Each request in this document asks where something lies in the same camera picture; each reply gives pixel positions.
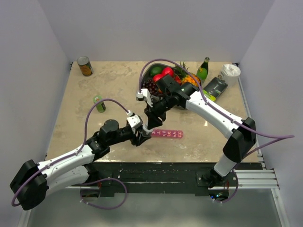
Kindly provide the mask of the white pill bottle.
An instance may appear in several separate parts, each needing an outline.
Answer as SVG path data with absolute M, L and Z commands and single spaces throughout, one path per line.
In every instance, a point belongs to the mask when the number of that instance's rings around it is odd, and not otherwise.
M 142 134 L 144 137 L 150 137 L 153 132 L 153 129 L 148 129 L 146 125 L 143 125 Z

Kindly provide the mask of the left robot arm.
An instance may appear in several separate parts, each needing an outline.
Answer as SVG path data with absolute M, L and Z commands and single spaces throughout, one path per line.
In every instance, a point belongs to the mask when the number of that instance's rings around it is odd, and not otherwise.
M 147 124 L 136 123 L 134 117 L 123 128 L 118 121 L 107 120 L 92 137 L 65 155 L 40 163 L 26 161 L 9 185 L 14 193 L 12 206 L 21 206 L 23 210 L 36 207 L 54 188 L 51 184 L 62 186 L 59 178 L 67 173 L 74 184 L 94 185 L 98 174 L 87 168 L 89 164 L 109 153 L 110 146 L 129 140 L 137 147 L 150 139 L 151 133 Z

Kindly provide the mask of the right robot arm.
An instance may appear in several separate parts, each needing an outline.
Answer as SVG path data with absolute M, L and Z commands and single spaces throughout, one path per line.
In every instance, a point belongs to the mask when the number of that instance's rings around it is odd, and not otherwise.
M 233 115 L 206 98 L 196 86 L 188 82 L 180 85 L 170 75 L 161 77 L 156 85 L 163 92 L 162 98 L 158 101 L 153 100 L 149 90 L 145 88 L 137 92 L 137 99 L 145 100 L 147 103 L 144 110 L 148 117 L 146 131 L 162 126 L 166 112 L 175 106 L 181 106 L 201 116 L 227 139 L 223 155 L 211 173 L 212 183 L 217 186 L 223 185 L 228 180 L 229 172 L 255 145 L 255 121 L 249 117 L 244 120 Z

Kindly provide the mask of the pink weekly pill organizer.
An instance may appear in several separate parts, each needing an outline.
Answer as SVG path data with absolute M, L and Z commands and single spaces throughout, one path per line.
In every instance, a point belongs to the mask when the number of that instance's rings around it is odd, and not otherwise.
M 167 130 L 167 129 L 154 129 L 151 136 L 155 137 L 155 138 L 181 139 L 181 138 L 183 138 L 183 131 Z

